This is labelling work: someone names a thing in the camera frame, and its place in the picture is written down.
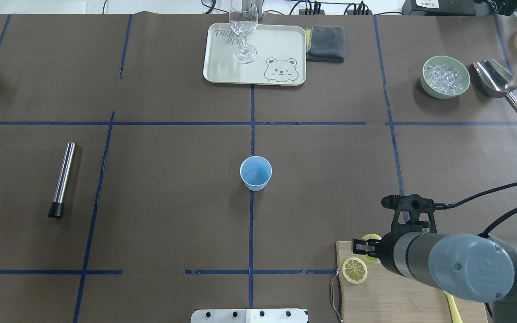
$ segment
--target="green bowl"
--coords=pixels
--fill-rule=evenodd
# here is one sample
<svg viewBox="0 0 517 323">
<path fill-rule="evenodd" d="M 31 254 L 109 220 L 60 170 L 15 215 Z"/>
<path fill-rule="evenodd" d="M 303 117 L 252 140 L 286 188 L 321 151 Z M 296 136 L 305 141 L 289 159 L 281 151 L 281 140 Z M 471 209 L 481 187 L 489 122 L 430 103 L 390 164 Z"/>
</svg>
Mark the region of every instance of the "green bowl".
<svg viewBox="0 0 517 323">
<path fill-rule="evenodd" d="M 428 84 L 426 82 L 426 80 L 424 78 L 425 66 L 427 66 L 427 65 L 436 66 L 436 65 L 443 65 L 443 64 L 447 65 L 448 68 L 455 67 L 458 70 L 458 73 L 460 74 L 460 76 L 462 76 L 462 80 L 460 80 L 460 83 L 462 84 L 462 86 L 464 86 L 464 90 L 462 92 L 459 92 L 457 94 L 454 94 L 453 96 L 450 96 L 448 94 L 444 94 L 442 92 L 439 92 L 438 90 L 435 90 L 435 88 L 433 88 L 432 86 L 430 86 L 430 84 Z M 470 87 L 470 74 L 468 73 L 468 70 L 462 63 L 460 63 L 459 61 L 456 61 L 456 59 L 453 59 L 452 57 L 444 57 L 444 56 L 432 57 L 428 61 L 426 61 L 424 63 L 424 65 L 422 66 L 420 84 L 422 84 L 422 88 L 426 91 L 426 93 L 430 94 L 434 98 L 451 99 L 451 98 L 454 98 L 455 96 L 459 96 L 460 94 L 462 94 L 462 93 L 466 92 L 466 90 L 468 90 L 468 88 Z"/>
</svg>

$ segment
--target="metal scoop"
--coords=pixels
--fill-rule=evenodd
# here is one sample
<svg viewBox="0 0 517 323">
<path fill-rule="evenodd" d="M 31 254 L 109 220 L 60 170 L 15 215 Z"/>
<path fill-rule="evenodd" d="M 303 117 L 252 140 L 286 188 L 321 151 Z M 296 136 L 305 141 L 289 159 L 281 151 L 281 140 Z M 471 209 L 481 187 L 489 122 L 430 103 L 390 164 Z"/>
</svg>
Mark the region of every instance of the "metal scoop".
<svg viewBox="0 0 517 323">
<path fill-rule="evenodd" d="M 486 94 L 493 98 L 506 98 L 517 113 L 517 98 L 512 93 L 517 88 L 515 77 L 494 59 L 472 64 L 482 80 Z"/>
</svg>

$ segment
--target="white label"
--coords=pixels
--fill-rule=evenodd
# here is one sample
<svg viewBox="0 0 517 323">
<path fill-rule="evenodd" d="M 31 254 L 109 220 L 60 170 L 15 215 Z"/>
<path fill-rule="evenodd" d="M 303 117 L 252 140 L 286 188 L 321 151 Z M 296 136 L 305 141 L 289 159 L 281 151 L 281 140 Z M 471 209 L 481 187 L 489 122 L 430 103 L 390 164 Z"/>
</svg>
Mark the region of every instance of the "white label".
<svg viewBox="0 0 517 323">
<path fill-rule="evenodd" d="M 440 9 L 440 5 L 438 4 L 438 0 L 416 0 L 416 5 L 425 7 L 425 8 L 436 8 Z"/>
</svg>

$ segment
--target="wine glass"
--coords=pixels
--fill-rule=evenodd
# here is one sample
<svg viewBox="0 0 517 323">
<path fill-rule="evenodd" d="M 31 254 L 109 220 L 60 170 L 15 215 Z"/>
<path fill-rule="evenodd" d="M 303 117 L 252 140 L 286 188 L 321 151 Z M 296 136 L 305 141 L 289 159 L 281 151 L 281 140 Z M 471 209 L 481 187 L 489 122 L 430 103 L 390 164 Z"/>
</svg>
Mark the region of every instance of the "wine glass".
<svg viewBox="0 0 517 323">
<path fill-rule="evenodd" d="M 259 23 L 256 0 L 230 0 L 228 20 L 232 31 L 243 39 L 243 44 L 234 50 L 234 58 L 242 64 L 251 63 L 257 58 L 257 50 L 246 44 L 246 37 L 253 33 Z"/>
</svg>

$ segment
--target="lemon slice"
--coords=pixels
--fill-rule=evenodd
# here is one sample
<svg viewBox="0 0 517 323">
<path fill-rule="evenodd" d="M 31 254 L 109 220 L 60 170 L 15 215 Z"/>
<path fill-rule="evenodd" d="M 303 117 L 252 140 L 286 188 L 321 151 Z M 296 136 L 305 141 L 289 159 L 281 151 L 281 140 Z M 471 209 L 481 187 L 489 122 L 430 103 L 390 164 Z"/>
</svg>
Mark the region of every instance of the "lemon slice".
<svg viewBox="0 0 517 323">
<path fill-rule="evenodd" d="M 353 284 L 360 284 L 367 275 L 366 264 L 357 257 L 350 257 L 342 263 L 342 275 Z"/>
<path fill-rule="evenodd" d="M 382 240 L 382 237 L 377 235 L 376 233 L 368 233 L 367 235 L 365 235 L 363 237 L 363 240 L 368 240 L 368 239 Z M 378 258 L 374 258 L 374 257 L 371 257 L 369 255 L 365 255 L 364 257 L 369 262 L 373 262 L 373 263 L 376 263 L 376 264 L 380 263 L 380 259 L 378 259 Z"/>
</svg>

